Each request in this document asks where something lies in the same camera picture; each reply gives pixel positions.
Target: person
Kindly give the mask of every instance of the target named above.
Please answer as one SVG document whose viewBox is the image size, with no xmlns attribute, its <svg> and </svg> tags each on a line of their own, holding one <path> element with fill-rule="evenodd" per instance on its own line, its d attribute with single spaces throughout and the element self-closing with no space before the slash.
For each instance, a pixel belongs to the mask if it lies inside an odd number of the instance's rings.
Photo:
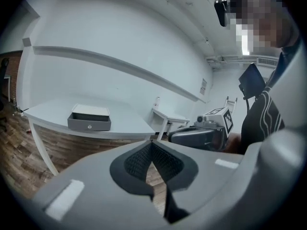
<svg viewBox="0 0 307 230">
<path fill-rule="evenodd" d="M 281 48 L 277 67 L 266 87 L 248 112 L 241 134 L 231 133 L 224 152 L 245 154 L 248 146 L 261 142 L 284 128 L 283 119 L 270 97 L 270 90 L 281 77 L 299 45 L 298 28 L 280 0 L 230 0 L 236 23 L 252 30 L 265 46 Z"/>
</svg>

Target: ceiling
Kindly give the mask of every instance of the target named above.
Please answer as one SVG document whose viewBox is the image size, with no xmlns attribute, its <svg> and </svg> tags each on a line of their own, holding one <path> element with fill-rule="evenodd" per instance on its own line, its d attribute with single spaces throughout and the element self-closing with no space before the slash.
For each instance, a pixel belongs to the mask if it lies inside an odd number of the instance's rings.
<svg viewBox="0 0 307 230">
<path fill-rule="evenodd" d="M 214 0 L 132 0 L 151 8 L 175 24 L 205 57 L 242 55 L 235 28 L 221 27 Z M 277 56 L 279 51 L 257 49 L 253 54 Z"/>
</svg>

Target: chair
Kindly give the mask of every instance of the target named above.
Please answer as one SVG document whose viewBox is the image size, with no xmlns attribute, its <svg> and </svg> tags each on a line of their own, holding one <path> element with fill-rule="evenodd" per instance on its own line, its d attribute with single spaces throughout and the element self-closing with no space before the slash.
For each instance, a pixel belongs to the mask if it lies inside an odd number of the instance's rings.
<svg viewBox="0 0 307 230">
<path fill-rule="evenodd" d="M 0 93 L 1 93 L 1 95 L 2 95 L 2 86 L 3 86 L 3 82 L 4 82 L 5 72 L 6 72 L 6 69 L 8 67 L 8 64 L 9 64 L 9 59 L 4 58 L 1 62 L 1 66 L 0 66 Z M 3 108 L 4 108 L 4 104 L 1 101 L 1 95 L 0 95 L 0 111 L 2 111 Z M 4 121 L 6 123 L 7 119 L 6 119 L 6 117 L 0 117 L 0 121 Z M 2 128 L 4 130 L 4 132 L 7 131 L 5 125 L 0 124 L 0 128 Z"/>
</svg>

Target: white table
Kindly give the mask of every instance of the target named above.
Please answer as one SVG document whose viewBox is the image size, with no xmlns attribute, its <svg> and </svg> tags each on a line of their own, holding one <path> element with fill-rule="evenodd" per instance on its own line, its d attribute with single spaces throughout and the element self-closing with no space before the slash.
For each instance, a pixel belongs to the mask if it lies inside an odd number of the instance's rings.
<svg viewBox="0 0 307 230">
<path fill-rule="evenodd" d="M 10 75 L 5 75 L 4 79 L 8 79 L 9 83 L 8 83 L 8 99 L 9 102 L 11 101 L 11 76 Z"/>
<path fill-rule="evenodd" d="M 161 118 L 164 119 L 163 124 L 162 124 L 162 129 L 159 133 L 157 140 L 161 140 L 162 135 L 165 131 L 165 128 L 166 128 L 166 125 L 167 125 L 168 122 L 171 123 L 171 124 L 167 129 L 167 132 L 166 132 L 167 135 L 169 134 L 171 126 L 172 126 L 173 123 L 184 123 L 185 126 L 187 126 L 189 121 L 190 121 L 188 118 L 186 118 L 184 116 L 175 114 L 175 113 L 167 111 L 167 110 L 157 110 L 157 109 L 153 108 L 153 113 L 157 114 L 158 116 L 160 116 Z"/>
<path fill-rule="evenodd" d="M 107 107 L 110 111 L 110 131 L 76 131 L 68 128 L 67 118 L 71 115 L 76 104 Z M 35 141 L 47 167 L 54 175 L 58 171 L 52 163 L 43 141 L 34 124 L 57 132 L 100 139 L 150 139 L 154 130 L 126 103 L 89 98 L 84 96 L 67 96 L 51 100 L 24 111 L 29 118 L 30 128 Z"/>
</svg>

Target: wooden floor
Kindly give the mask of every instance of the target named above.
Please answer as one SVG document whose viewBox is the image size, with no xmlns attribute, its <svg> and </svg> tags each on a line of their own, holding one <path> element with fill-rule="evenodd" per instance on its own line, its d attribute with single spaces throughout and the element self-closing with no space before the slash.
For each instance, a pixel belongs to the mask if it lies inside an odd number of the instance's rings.
<svg viewBox="0 0 307 230">
<path fill-rule="evenodd" d="M 26 130 L 29 129 L 27 118 L 14 114 L 12 105 L 7 102 L 0 116 L 6 116 L 8 120 L 7 132 L 0 129 L 0 171 L 8 185 L 25 197 L 31 198 L 42 185 L 53 177 L 53 174 L 41 158 L 32 134 L 26 133 Z M 77 137 L 42 127 L 39 128 L 39 133 L 59 172 L 90 154 L 136 142 L 136 140 Z M 166 185 L 153 164 L 148 170 L 146 182 L 153 186 L 155 194 L 153 203 L 160 214 L 163 214 Z"/>
</svg>

